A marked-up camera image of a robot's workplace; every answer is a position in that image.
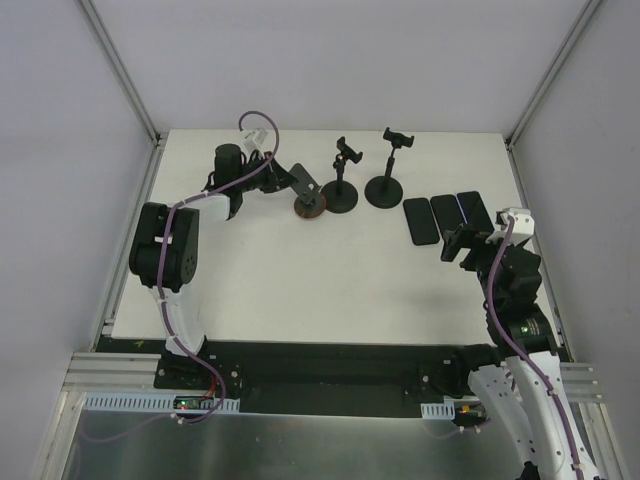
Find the black round-base phone stand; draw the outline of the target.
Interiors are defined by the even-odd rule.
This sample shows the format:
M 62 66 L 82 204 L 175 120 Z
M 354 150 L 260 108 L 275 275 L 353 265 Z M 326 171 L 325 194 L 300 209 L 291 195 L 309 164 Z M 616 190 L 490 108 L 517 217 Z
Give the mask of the black round-base phone stand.
M 378 209 L 391 209 L 397 206 L 403 198 L 402 185 L 393 177 L 393 169 L 396 162 L 395 154 L 397 150 L 412 148 L 415 137 L 392 131 L 387 127 L 383 132 L 382 138 L 391 145 L 385 172 L 383 175 L 370 179 L 365 186 L 364 193 L 370 205 Z

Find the light blue cased phone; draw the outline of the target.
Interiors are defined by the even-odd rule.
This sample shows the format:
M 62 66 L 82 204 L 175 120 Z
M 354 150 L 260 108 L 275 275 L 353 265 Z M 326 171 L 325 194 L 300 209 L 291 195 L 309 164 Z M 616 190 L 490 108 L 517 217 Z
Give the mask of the light blue cased phone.
M 479 192 L 459 192 L 456 198 L 467 224 L 481 232 L 494 231 L 494 225 Z

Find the right aluminium frame post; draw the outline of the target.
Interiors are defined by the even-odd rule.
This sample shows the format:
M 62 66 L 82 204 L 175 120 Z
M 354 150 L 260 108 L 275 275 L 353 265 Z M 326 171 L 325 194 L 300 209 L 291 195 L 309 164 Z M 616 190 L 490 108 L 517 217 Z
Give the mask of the right aluminium frame post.
M 523 136 L 536 111 L 550 93 L 556 80 L 563 73 L 567 62 L 605 4 L 605 0 L 588 0 L 581 6 L 578 15 L 536 84 L 515 125 L 505 137 L 505 146 L 508 151 L 512 151 Z

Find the left aluminium frame post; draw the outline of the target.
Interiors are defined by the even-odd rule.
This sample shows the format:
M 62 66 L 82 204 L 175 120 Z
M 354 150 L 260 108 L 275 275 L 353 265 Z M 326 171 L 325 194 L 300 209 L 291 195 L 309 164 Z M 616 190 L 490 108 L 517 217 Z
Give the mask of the left aluminium frame post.
M 95 2 L 91 0 L 75 0 L 74 4 L 77 6 L 91 31 L 95 42 L 119 85 L 125 100 L 144 131 L 145 136 L 151 145 L 158 147 L 163 139 L 162 132 L 158 130 L 152 120 Z

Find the aluminium frame post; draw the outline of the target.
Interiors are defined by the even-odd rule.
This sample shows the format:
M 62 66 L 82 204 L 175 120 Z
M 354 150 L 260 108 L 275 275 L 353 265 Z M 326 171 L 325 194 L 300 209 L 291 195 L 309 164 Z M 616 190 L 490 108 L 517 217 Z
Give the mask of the aluminium frame post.
M 158 130 L 152 120 L 95 2 L 91 0 L 75 0 L 74 4 L 77 6 L 91 31 L 95 42 L 119 85 L 125 100 L 144 131 L 145 136 L 151 145 L 158 147 L 163 139 L 162 132 Z
M 505 146 L 508 151 L 512 151 L 523 136 L 536 111 L 550 93 L 556 80 L 563 73 L 567 62 L 605 4 L 605 0 L 588 0 L 581 6 L 578 15 L 536 84 L 515 125 L 505 137 Z

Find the black phone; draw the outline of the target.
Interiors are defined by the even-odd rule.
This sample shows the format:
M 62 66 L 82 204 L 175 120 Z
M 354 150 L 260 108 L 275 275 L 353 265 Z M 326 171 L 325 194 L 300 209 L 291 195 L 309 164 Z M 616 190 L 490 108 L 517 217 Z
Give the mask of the black phone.
M 427 198 L 406 199 L 403 201 L 403 210 L 415 246 L 435 245 L 439 242 L 440 234 Z
M 455 231 L 464 222 L 459 203 L 453 194 L 433 196 L 430 203 L 441 234 Z

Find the wooden-base phone stand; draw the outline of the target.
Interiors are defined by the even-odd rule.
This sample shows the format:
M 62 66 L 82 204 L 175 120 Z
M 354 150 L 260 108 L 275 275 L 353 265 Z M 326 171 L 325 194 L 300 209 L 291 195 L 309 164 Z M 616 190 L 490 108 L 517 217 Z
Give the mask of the wooden-base phone stand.
M 294 164 L 289 174 L 293 177 L 290 188 L 296 194 L 294 212 L 303 219 L 319 217 L 326 209 L 320 185 L 301 163 Z

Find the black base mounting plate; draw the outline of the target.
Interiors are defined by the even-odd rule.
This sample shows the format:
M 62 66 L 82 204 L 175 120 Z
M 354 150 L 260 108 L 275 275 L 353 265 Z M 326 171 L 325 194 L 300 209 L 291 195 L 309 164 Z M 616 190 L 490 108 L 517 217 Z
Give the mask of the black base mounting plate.
M 163 352 L 157 389 L 215 386 L 243 413 L 416 418 L 424 404 L 471 395 L 475 367 L 506 358 L 494 346 L 208 341 L 196 360 Z

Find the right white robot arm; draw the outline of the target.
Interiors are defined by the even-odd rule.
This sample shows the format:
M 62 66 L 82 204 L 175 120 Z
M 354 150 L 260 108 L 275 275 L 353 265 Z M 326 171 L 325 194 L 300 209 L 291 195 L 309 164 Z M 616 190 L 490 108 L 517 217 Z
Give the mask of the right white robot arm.
M 478 397 L 516 447 L 521 478 L 597 479 L 571 414 L 558 344 L 537 304 L 541 259 L 515 241 L 513 230 L 461 224 L 445 233 L 441 259 L 451 262 L 467 250 L 460 266 L 480 283 L 492 342 L 456 348 L 434 386 L 449 397 Z

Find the horizontal aluminium rail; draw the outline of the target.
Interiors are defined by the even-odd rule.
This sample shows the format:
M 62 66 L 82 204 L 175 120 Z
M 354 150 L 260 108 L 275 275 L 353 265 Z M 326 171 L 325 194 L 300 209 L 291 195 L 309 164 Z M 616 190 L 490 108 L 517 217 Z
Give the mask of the horizontal aluminium rail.
M 137 392 L 153 389 L 159 354 L 76 352 L 62 390 L 71 392 Z M 604 403 L 604 392 L 594 367 L 562 363 L 561 379 L 570 403 Z

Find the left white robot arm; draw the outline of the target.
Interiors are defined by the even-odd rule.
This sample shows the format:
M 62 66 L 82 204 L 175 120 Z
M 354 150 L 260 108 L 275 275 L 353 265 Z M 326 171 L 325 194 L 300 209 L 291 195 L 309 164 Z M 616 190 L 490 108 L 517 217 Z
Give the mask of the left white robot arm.
M 213 170 L 201 192 L 170 206 L 143 205 L 129 254 L 129 270 L 154 298 L 165 332 L 165 349 L 182 357 L 176 375 L 188 388 L 204 387 L 211 377 L 210 363 L 199 355 L 206 336 L 188 308 L 189 285 L 198 268 L 200 220 L 232 219 L 253 190 L 277 193 L 296 177 L 276 160 L 275 153 L 255 149 L 245 154 L 236 144 L 216 148 Z

